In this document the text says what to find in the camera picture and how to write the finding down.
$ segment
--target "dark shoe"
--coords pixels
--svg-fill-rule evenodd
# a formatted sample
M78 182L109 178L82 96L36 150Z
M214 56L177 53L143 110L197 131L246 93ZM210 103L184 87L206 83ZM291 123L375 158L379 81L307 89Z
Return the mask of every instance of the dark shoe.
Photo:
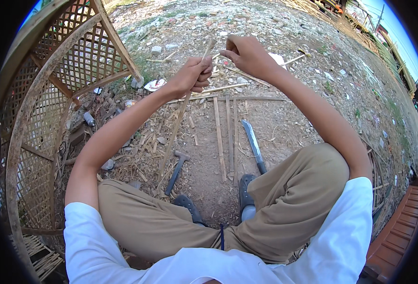
M239 180L240 215L242 215L242 211L247 205L255 205L255 201L246 191L248 184L254 179L256 179L256 176L246 173Z
M195 204L193 204L193 201L188 196L178 195L174 200L174 205L187 208L192 215L193 223L200 223L207 227L207 225L202 220L199 210L196 208Z

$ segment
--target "soil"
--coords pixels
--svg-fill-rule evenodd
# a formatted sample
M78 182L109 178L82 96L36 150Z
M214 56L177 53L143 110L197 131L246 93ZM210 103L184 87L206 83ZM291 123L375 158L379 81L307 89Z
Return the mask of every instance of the soil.
M217 11L217 15L210 16L210 11ZM272 20L277 14L283 18L285 25ZM128 4L113 9L110 19L146 83L160 78L169 79L189 56L201 56L204 53L209 38L218 40L216 49L223 48L226 37L220 35L221 31L240 36L256 36L269 52L281 55L284 61L299 56L301 53L298 48L303 48L311 56L294 61L287 65L287 69L333 105L355 130L366 134L378 151L378 155L384 160L381 167L385 175L378 184L389 182L393 185L392 209L387 218L404 196L406 180L410 179L410 165L418 173L417 111L403 85L396 81L376 54L366 49L367 44L359 39L344 19L337 23L329 19L320 20L280 2L250 0L232 0L225 4L215 0L174 1L165 7L154 5L153 2ZM177 44L178 47L167 49L166 44ZM150 50L156 45L161 46L163 51L160 55L151 55ZM212 55L217 53L216 49L212 51ZM146 61L162 60L170 54L172 56L165 62ZM229 60L221 57L218 57L218 63L234 68ZM324 72L329 73L333 81ZM222 68L214 73L210 88L235 84L238 77L242 76ZM274 87L268 88L249 78L245 79L249 80L249 85L243 86L242 91L225 89L213 93L218 97L223 156L228 173L230 165L224 100L226 95L238 99L237 105L233 105L231 101L229 109L233 136L234 108L237 108L239 119L246 119L253 126L267 169L272 169L301 147L323 142L311 123L285 94ZM122 107L122 102L126 99L138 100L149 94L146 90L143 92L131 88L130 81L131 79L120 79L107 84L100 95L91 92L80 97L83 103L92 101L93 106L89 109L82 108L73 114L70 121L75 121L82 113L90 111L99 128L106 122L101 121L101 108L107 111L113 106ZM242 96L278 97L286 101L244 100L240 99ZM172 150L184 152L191 160L184 163L172 197L168 198L163 194L172 174L172 166L178 159L174 156L170 158L165 177L160 182L157 172L166 145L157 143L154 151L154 143L159 137L169 138L181 104L182 102L170 104L168 109L165 105L157 111L139 129L141 134L137 134L128 146L132 151L138 147L138 152L132 153L125 148L119 150L114 156L118 157L114 169L101 170L100 176L126 183L138 180L143 183L141 190L167 202L172 202L173 196L187 194L195 201L209 226L219 228L221 223L238 225L238 189L235 186L236 181L222 181L214 104L211 99L204 102L200 99L191 100L186 106L187 112L177 139L173 141ZM192 117L195 128L190 127L189 116ZM238 148L238 177L244 173L259 175L240 122L237 131L239 144L234 146ZM197 146L193 135L198 139ZM146 137L143 144L141 137ZM384 147L381 147L380 139L384 141ZM78 153L78 149L72 149L68 158L76 157ZM66 167L66 173L70 169L71 167Z

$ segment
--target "hammer head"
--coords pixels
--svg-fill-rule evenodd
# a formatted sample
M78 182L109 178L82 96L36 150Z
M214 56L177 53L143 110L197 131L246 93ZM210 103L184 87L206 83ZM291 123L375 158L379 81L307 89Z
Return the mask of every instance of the hammer head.
M179 160L188 161L190 159L189 155L185 155L184 153L179 151L174 151L174 155L176 157L179 157Z

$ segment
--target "left hand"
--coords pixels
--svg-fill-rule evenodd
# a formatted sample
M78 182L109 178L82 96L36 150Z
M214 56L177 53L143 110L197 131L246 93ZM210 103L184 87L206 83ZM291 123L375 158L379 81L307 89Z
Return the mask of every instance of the left hand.
M167 90L169 99L181 99L189 92L201 93L209 86L207 79L212 75L212 56L190 57L182 68L162 88Z

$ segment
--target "person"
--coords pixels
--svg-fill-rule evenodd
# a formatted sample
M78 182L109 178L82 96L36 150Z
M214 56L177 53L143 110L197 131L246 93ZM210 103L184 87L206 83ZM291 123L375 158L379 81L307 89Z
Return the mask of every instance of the person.
M100 128L72 169L65 195L71 283L355 283L372 229L371 166L357 133L325 99L268 55L255 37L230 35L220 54L302 111L325 143L239 181L238 226L206 227L184 195L174 204L96 174L158 108L208 86L212 60L189 58L159 90ZM293 251L310 242L295 262ZM153 262L129 267L118 244Z

